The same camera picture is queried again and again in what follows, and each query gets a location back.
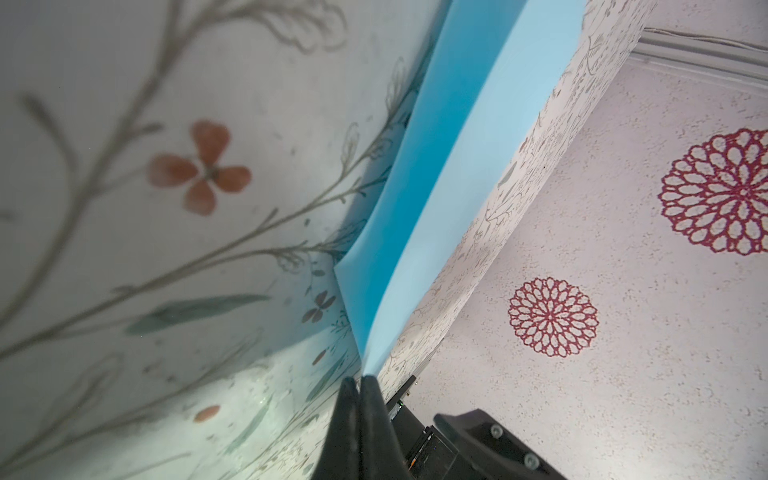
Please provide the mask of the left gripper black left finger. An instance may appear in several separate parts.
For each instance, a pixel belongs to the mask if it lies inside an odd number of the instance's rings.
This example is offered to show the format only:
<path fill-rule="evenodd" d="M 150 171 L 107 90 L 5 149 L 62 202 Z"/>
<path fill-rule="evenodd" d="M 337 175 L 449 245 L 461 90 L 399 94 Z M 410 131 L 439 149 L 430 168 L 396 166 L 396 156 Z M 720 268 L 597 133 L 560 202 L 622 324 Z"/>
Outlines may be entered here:
<path fill-rule="evenodd" d="M 312 480 L 358 480 L 360 477 L 360 393 L 345 378 L 336 398 L 322 452 Z"/>

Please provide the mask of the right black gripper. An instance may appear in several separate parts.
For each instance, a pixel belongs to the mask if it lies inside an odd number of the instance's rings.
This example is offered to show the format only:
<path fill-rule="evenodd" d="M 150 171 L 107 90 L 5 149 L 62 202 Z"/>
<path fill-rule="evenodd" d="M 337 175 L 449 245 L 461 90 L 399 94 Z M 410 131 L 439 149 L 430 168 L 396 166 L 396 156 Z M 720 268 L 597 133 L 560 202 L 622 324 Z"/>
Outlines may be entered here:
<path fill-rule="evenodd" d="M 557 469 L 481 409 L 460 415 L 437 414 L 425 426 L 405 404 L 416 382 L 410 376 L 386 406 L 405 467 L 413 479 L 440 480 L 460 457 L 485 479 L 566 480 Z"/>

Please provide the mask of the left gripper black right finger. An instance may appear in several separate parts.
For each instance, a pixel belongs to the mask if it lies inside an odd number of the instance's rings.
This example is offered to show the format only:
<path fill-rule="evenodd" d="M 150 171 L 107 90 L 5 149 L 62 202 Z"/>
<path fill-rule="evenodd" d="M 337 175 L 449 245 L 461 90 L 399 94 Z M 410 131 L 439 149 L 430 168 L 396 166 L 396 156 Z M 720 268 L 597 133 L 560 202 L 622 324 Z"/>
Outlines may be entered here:
<path fill-rule="evenodd" d="M 375 376 L 361 379 L 359 421 L 360 478 L 412 479 Z"/>

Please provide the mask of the light blue square paper sheet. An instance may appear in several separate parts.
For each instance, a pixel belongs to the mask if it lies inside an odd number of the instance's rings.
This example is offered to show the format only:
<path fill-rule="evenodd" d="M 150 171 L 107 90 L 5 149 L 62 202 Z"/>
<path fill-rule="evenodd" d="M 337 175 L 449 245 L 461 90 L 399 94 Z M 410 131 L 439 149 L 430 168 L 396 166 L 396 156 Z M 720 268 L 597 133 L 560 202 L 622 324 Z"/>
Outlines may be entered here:
<path fill-rule="evenodd" d="M 582 1 L 455 1 L 385 186 L 335 276 L 382 369 L 575 54 Z"/>

